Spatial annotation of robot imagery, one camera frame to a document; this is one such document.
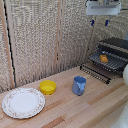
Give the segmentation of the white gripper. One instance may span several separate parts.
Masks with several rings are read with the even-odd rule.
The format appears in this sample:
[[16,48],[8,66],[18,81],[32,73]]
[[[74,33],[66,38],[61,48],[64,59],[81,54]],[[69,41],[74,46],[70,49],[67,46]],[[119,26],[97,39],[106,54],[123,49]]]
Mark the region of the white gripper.
[[[121,11],[121,2],[119,0],[103,0],[103,3],[96,1],[86,2],[87,15],[118,15]],[[108,26],[110,20],[106,20],[105,26]]]

